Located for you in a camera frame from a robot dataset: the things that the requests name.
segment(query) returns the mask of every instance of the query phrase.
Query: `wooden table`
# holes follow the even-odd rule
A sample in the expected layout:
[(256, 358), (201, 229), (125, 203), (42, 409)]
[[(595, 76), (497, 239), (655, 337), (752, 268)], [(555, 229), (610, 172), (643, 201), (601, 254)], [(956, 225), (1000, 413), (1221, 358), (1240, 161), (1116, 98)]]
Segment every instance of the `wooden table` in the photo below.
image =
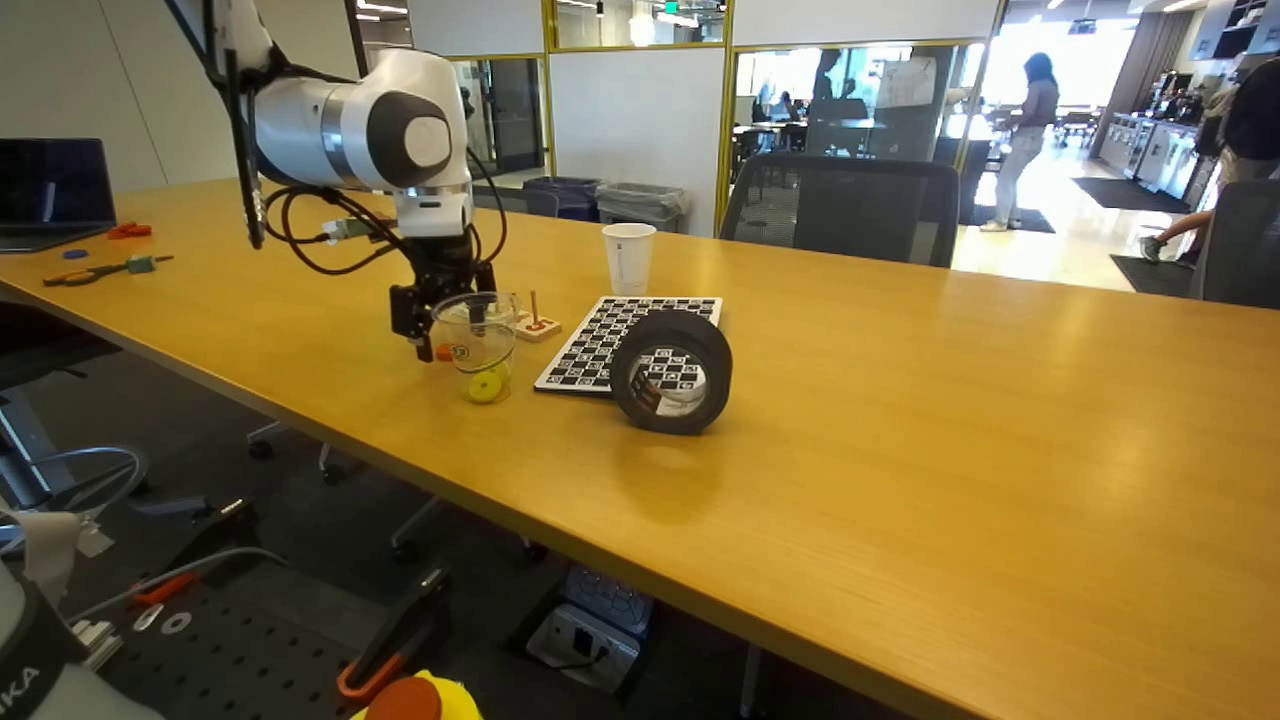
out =
[[(562, 337), (461, 401), (388, 333), (400, 262), (253, 254), (225, 184), (126, 217), (157, 235), (93, 262), (173, 254), (157, 276), (41, 288), (72, 264), (42, 254), (5, 283), (897, 708), (1280, 708), (1276, 311), (660, 235), (655, 294), (729, 301), (736, 390), (707, 438), (651, 438), (533, 393)], [(595, 229), (510, 217), (498, 282), (572, 330)]]

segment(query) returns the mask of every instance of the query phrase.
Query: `office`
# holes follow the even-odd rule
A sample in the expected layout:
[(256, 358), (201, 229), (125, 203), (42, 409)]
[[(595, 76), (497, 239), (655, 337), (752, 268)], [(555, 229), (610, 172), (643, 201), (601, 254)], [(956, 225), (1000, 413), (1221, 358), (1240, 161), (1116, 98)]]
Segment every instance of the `office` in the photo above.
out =
[[(157, 192), (137, 207), (157, 217), (157, 229), (192, 225), (180, 222), (185, 211), (225, 229), (218, 239), (240, 229), (201, 196)], [(602, 274), (559, 255), (555, 244), (583, 250), (595, 235), (540, 222), (518, 222), (518, 229), (514, 255), (529, 276), (552, 283), (555, 268), (569, 274), (569, 283), (542, 288), (542, 305), (562, 316), (587, 309)], [(194, 283), (194, 268), (217, 268), (218, 244), (192, 244), (173, 268), (137, 283), (157, 298), (125, 298), (131, 309), (161, 298), (169, 309), (218, 309), (201, 330), (201, 349), (192, 333), (149, 316), (94, 316), (93, 325), (177, 370), (201, 360), (194, 376), (246, 393), (256, 409), (293, 409), (318, 438), (353, 442), (462, 507), (505, 518), (518, 504), (510, 523), (542, 523), (562, 550), (587, 542), (669, 577), (669, 588), (655, 594), (674, 584), (732, 601), (762, 623), (836, 644), (862, 667), (893, 667), (970, 711), (1211, 717), (1225, 706), (1273, 708), (1273, 644), (1257, 644), (1268, 639), (1268, 609), (1276, 609), (1268, 584), (1276, 564), (1264, 551), (1273, 438), (1268, 413), (1240, 413), (1240, 397), (1246, 409), (1276, 409), (1268, 386), (1276, 349), (1257, 344), (1276, 333), (1264, 311), (987, 276), (948, 282), (805, 254), (660, 244), (655, 282), (722, 294), (739, 353), (732, 413), (711, 438), (686, 445), (637, 438), (602, 409), (542, 397), (510, 397), (488, 417), (431, 397), (440, 405), (424, 417), (431, 390), (415, 365), (400, 365), (400, 344), (388, 353), (379, 298), (392, 276), (296, 282), (282, 254), (253, 255), (240, 239), (225, 244), (230, 254), (225, 282), (237, 282), (225, 288), (256, 298), (253, 309), (211, 305), (207, 283)], [(65, 311), (93, 311), (87, 298), (41, 288), (49, 264), (22, 276), (16, 268), (5, 264), (5, 282), (19, 294), (65, 305)], [(296, 294), (315, 294), (315, 305), (282, 305), (273, 294), (282, 276)], [(813, 316), (855, 333), (788, 333)], [(282, 349), (246, 353), (259, 337), (281, 342), (282, 333), (326, 344), (293, 358)], [(341, 401), (324, 405), (345, 365), (361, 365), (376, 390), (341, 390)], [(522, 438), (518, 450), (533, 452), (493, 452), (493, 438)], [(1201, 605), (1151, 609), (1148, 597), (1195, 597)], [(805, 658), (790, 636), (758, 639)], [(862, 667), (836, 664), (832, 674), (855, 680)]]
[[(903, 6), (903, 14), (912, 15), (930, 15), (927, 24), (906, 24), (912, 40), (930, 40), (952, 53), (952, 79), (938, 89), (945, 105), (937, 109), (937, 115), (948, 115), (948, 130), (965, 133), (965, 101), (977, 89), (977, 73), (985, 73), (979, 63), (979, 40), (992, 36), (992, 27), (1000, 24), (1000, 9), (994, 6), (956, 6), (965, 9), (965, 24), (948, 27), (948, 15), (937, 15), (927, 9), (912, 9)], [(192, 63), (192, 53), (185, 49), (180, 34), (169, 24), (169, 15), (161, 9), (103, 9), (99, 15), (82, 15), (75, 9), (60, 9), (60, 6), (16, 6), (7, 9), (16, 14), (16, 21), (7, 24), (7, 70), (22, 70), (7, 79), (7, 98), (5, 98), (5, 115), (10, 115), (10, 130), (75, 130), (68, 125), (72, 115), (79, 115), (79, 105), (103, 109), (103, 125), (94, 133), (108, 135), (113, 148), (113, 172), (118, 175), (117, 190), (157, 190), (157, 184), (187, 184), (187, 182), (211, 182), (211, 175), (228, 175), (230, 161), (228, 161), (228, 130), (225, 115), (217, 109), (217, 98), (207, 91), (207, 84), (201, 79), (201, 70)], [(293, 58), (298, 58), (311, 70), (324, 73), (353, 73), (353, 49), (345, 40), (345, 21), (336, 9), (326, 6), (262, 6), (262, 14), (273, 15), (273, 24), (281, 27), (281, 40), (287, 44)], [(732, 184), (732, 135), (729, 130), (736, 130), (746, 109), (739, 109), (739, 101), (722, 98), (729, 73), (736, 73), (739, 91), (746, 91), (752, 76), (746, 70), (729, 70), (732, 58), (739, 53), (756, 53), (756, 49), (797, 49), (797, 44), (861, 44), (861, 40), (883, 40), (883, 36), (903, 36), (897, 27), (876, 34), (876, 24), (862, 21), (818, 21), (815, 27), (825, 34), (807, 34), (807, 27), (767, 27), (762, 36), (746, 36), (746, 34), (732, 34), (732, 44), (722, 49), (721, 24), (707, 24), (711, 34), (701, 36), (701, 49), (669, 49), (655, 44), (646, 53), (587, 53), (587, 44), (595, 44), (595, 36), (583, 34), (601, 27), (595, 14), (578, 14), (578, 9), (562, 9), (559, 24), (549, 36), (542, 14), (533, 0), (514, 0), (514, 6), (493, 6), (480, 21), (455, 15), (451, 9), (443, 9), (443, 15), (431, 15), (440, 9), (424, 6), (415, 15), (407, 15), (410, 27), (392, 24), (388, 15), (379, 15), (379, 24), (365, 24), (369, 36), (369, 58), (376, 58), (376, 49), (392, 49), (403, 36), (419, 36), (424, 49), (455, 58), (455, 61), (473, 61), (473, 58), (488, 58), (488, 61), (518, 61), (533, 58), (540, 70), (540, 76), (549, 79), (542, 89), (534, 89), (540, 98), (540, 122), (534, 130), (514, 130), (518, 115), (505, 122), (505, 145), (514, 145), (510, 155), (533, 161), (534, 148), (549, 148), (542, 165), (555, 175), (595, 175), (595, 182), (617, 182), (617, 184), (660, 184), (660, 190), (679, 190), (690, 203), (686, 229), (690, 231), (711, 231), (722, 217), (729, 203), (729, 184)], [(1087, 6), (1091, 15), (1120, 14), (1120, 6)], [(65, 44), (49, 49), (41, 44), (41, 27), (55, 24)], [(1182, 70), (1195, 76), (1229, 76), (1229, 61), (1195, 61), (1190, 49), (1175, 49), (1166, 53), (1166, 61), (1157, 61), (1148, 73), (1163, 73), (1166, 70)], [(985, 84), (992, 84), (992, 101), (1007, 105), (1007, 84), (1017, 79), (1000, 79), (1000, 70), (987, 73)], [(1148, 79), (1139, 79), (1128, 98), (1120, 98), (1116, 105), (1125, 105), (1120, 112), (1134, 112), (1148, 98)], [(618, 105), (643, 105), (643, 109), (660, 109), (663, 125), (643, 125), (643, 112), (628, 112), (617, 115), (606, 130), (587, 122), (595, 112), (618, 109)], [(1039, 268), (1034, 262), (1029, 264), (1030, 282), (1068, 282), (1068, 283), (1101, 283), (1101, 288), (1128, 288), (1125, 276), (1107, 264), (1107, 254), (1116, 254), (1128, 235), (1139, 231), (1139, 225), (1163, 225), (1163, 217), (1145, 217), (1145, 222), (1125, 222), (1116, 225), (1084, 225), (1084, 229), (1063, 229), (1068, 222), (1054, 222), (1060, 235), (1079, 235), (1084, 244), (1091, 239), (1095, 250), (1079, 262), (1070, 255), (1077, 244), (1060, 244), (1060, 264), (1048, 254)], [(1017, 274), (1007, 268), (1011, 262), (1000, 262), (1000, 254), (992, 255), (992, 244), (977, 244), (969, 254), (969, 235), (959, 231), (959, 255), (956, 268), (970, 268), (970, 274)]]

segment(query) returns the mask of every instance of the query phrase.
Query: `cable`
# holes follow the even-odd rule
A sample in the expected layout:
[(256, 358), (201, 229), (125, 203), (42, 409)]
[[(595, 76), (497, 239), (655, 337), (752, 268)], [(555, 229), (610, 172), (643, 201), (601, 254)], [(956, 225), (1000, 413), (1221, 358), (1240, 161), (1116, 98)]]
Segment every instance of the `cable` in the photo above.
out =
[(473, 148), (468, 148), (468, 155), (473, 155), (475, 172), (480, 172), (484, 184), (488, 184), (488, 196), (493, 196), (493, 207), (497, 207), (497, 225), (498, 225), (497, 250), (480, 262), (480, 264), (493, 264), (493, 262), (508, 250), (508, 207), (505, 207), (505, 196), (497, 192), (497, 182), (493, 182), (493, 172), (484, 170), (484, 161), (480, 161)]
[(125, 456), (126, 465), (75, 487), (72, 501), (65, 504), (68, 512), (82, 512), (82, 518), (99, 518), (103, 507), (118, 504), (125, 496), (131, 496), (144, 478), (149, 478), (149, 456), (125, 445), (87, 445), (87, 450), (68, 450), (60, 452), (65, 460), (79, 460), (79, 456)]
[[(383, 244), (383, 250), (376, 250), (376, 254), (369, 254), (369, 255), (361, 255), (355, 264), (345, 264), (345, 268), (315, 264), (304, 250), (307, 250), (307, 244), (326, 244), (332, 235), (326, 235), (326, 231), (315, 231), (315, 235), (296, 235), (296, 231), (293, 231), (293, 203), (304, 201), (304, 196), (315, 196), (315, 201), (324, 201), (324, 203), (332, 203), (332, 207), (345, 207), (355, 225), (369, 229), (369, 239), (376, 239), (376, 244)], [(379, 255), (388, 255), (388, 254), (395, 254), (395, 250), (403, 244), (383, 217), (376, 217), (371, 207), (365, 207), (361, 201), (353, 201), (353, 196), (345, 196), (345, 192), (336, 192), (336, 190), (276, 190), (276, 192), (268, 196), (268, 203), (262, 203), (262, 231), (268, 231), (273, 239), (282, 239), (287, 254), (293, 254), (296, 262), (304, 262), (304, 264), (307, 264), (311, 274), (318, 274), (318, 276), (353, 276), (353, 274), (376, 264)]]
[(244, 543), (240, 543), (240, 550), (218, 550), (218, 551), (194, 557), (192, 564), (180, 564), (180, 570), (169, 570), (169, 573), (161, 573), (161, 577), (137, 580), (137, 584), (126, 584), (125, 594), (117, 594), (117, 597), (108, 597), (108, 601), (99, 601), (99, 605), (68, 615), (68, 623), (79, 623), (79, 622), (87, 622), (87, 615), (113, 613), (117, 605), (126, 605), (131, 597), (141, 597), (141, 594), (149, 594), (149, 588), (157, 588), (157, 584), (169, 584), (169, 580), (177, 580), (177, 577), (194, 577), (194, 573), (203, 573), (203, 570), (217, 570), (217, 564), (228, 564), (228, 561), (240, 561), (240, 557), (262, 557), (262, 561), (273, 561), (273, 564), (282, 564), (282, 557), (262, 551), (262, 550), (244, 550)]

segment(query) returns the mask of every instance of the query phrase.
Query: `yellow object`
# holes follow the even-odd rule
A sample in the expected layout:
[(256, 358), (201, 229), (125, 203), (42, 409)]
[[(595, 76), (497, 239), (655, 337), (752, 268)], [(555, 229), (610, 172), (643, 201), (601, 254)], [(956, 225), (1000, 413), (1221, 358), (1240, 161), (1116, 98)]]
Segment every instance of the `yellow object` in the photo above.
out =
[(510, 376), (510, 365), (468, 373), (462, 393), (468, 393), (473, 405), (493, 405), (493, 401), (505, 397), (508, 376)]
[(484, 720), (473, 692), (455, 680), (415, 674), (371, 698), (353, 720)]

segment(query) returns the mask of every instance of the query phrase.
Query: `glass wall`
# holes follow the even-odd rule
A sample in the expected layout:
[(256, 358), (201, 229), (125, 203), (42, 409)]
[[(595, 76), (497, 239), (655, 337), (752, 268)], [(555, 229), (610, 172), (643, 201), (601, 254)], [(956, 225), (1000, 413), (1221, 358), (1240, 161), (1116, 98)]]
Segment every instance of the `glass wall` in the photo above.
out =
[(722, 0), (555, 0), (555, 49), (721, 44)]
[(488, 172), (542, 170), (540, 63), (533, 58), (455, 61), (473, 153)]
[(930, 161), (977, 89), (970, 58), (979, 44), (739, 53), (732, 153)]
[(1050, 73), (1060, 79), (1063, 109), (1105, 109), (1125, 53), (1131, 44), (1134, 21), (1095, 21), (1091, 34), (1070, 34), (1060, 24), (1005, 24), (992, 40), (992, 63), (985, 79), (987, 105), (1018, 105), (1029, 91), (1022, 61), (1030, 53), (1050, 58)]

